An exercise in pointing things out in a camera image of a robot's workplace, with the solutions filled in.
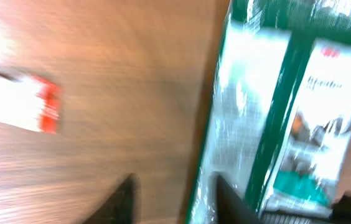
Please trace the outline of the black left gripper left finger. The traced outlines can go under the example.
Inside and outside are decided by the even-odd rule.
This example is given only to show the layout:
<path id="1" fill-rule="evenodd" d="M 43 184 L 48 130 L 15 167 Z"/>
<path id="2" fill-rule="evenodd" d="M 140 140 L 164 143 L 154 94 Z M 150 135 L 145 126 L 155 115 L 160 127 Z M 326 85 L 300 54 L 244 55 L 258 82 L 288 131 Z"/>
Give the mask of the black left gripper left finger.
<path id="1" fill-rule="evenodd" d="M 134 224 L 138 182 L 129 174 L 82 224 Z"/>

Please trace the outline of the red white candy stick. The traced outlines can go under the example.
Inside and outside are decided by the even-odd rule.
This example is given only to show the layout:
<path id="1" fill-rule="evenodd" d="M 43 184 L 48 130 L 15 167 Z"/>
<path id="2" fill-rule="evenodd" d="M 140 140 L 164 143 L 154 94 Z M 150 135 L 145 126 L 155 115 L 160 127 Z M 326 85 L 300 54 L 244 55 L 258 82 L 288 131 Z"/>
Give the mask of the red white candy stick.
<path id="1" fill-rule="evenodd" d="M 55 134 L 60 118 L 60 85 L 37 75 L 0 72 L 0 123 Z"/>

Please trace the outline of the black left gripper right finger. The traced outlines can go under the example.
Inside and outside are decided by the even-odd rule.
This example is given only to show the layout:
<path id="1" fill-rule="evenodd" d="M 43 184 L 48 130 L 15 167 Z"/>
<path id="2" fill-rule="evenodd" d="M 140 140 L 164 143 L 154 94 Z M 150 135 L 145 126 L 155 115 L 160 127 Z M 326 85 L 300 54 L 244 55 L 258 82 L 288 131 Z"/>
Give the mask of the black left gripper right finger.
<path id="1" fill-rule="evenodd" d="M 216 177 L 218 224 L 262 224 L 222 175 Z"/>

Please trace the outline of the green wipes packet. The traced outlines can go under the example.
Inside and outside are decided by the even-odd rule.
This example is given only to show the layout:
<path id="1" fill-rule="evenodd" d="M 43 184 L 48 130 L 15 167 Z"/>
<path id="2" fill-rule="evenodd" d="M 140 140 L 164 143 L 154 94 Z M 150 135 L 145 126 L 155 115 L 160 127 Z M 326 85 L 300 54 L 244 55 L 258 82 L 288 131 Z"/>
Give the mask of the green wipes packet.
<path id="1" fill-rule="evenodd" d="M 351 140 L 351 1 L 231 1 L 186 223 L 222 175 L 262 223 L 334 223 Z"/>

